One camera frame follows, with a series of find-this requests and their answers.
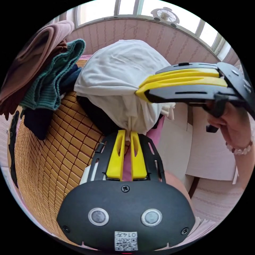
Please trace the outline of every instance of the woven bamboo mat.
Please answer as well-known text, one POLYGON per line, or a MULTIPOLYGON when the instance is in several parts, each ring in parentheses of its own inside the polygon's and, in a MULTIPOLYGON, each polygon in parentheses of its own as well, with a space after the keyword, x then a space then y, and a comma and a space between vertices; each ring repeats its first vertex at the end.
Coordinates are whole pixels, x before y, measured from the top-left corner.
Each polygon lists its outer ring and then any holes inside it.
POLYGON ((78 186, 84 169, 91 164, 103 135, 79 106, 74 92, 66 95, 55 111, 45 141, 39 141, 23 119, 15 144, 20 193, 44 228, 71 243, 56 217, 63 199, 78 186))

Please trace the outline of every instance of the handle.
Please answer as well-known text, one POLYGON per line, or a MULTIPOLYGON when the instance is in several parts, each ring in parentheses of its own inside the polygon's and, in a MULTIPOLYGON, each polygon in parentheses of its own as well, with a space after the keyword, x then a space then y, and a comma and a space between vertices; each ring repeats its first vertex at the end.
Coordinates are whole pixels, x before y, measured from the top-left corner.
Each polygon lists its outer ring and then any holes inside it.
POLYGON ((216 133, 218 131, 217 127, 214 127, 212 125, 207 125, 206 126, 206 132, 208 133, 216 133))
MULTIPOLYGON (((206 105, 204 105, 203 109, 212 116, 220 118, 224 113, 226 102, 228 102, 228 96, 215 94, 214 98, 215 98, 214 108, 209 109, 206 105)), ((212 125, 206 126, 206 132, 208 133, 216 133, 217 131, 218 131, 217 127, 214 127, 212 125)))

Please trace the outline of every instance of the white fan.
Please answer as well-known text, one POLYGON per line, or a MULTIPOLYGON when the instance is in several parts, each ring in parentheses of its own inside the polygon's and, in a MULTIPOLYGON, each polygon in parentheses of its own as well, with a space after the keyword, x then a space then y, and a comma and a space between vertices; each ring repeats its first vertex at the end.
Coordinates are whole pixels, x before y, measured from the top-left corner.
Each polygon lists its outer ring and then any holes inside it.
POLYGON ((179 24, 180 20, 176 14, 172 12, 172 9, 163 7, 163 9, 154 9, 151 14, 154 18, 159 18, 161 21, 169 23, 179 24))

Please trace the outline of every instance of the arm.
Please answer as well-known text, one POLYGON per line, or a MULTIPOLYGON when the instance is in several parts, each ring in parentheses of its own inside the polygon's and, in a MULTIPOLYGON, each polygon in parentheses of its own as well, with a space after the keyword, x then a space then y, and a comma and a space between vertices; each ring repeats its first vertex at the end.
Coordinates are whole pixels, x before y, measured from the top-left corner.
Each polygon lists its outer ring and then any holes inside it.
POLYGON ((243 189, 246 188, 252 171, 255 166, 255 148, 254 144, 251 146, 251 150, 246 155, 235 155, 236 166, 239 174, 239 181, 243 189))

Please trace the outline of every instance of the wrist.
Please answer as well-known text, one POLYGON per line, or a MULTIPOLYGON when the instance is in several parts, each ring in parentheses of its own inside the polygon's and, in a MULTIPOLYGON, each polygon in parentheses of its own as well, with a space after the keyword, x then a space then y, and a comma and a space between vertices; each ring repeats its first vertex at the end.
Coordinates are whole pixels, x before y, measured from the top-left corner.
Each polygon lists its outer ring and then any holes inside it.
POLYGON ((232 152, 234 155, 246 155, 249 153, 253 147, 253 137, 251 137, 250 141, 246 143, 247 145, 245 147, 234 147, 229 145, 226 142, 226 146, 229 149, 230 152, 232 152))

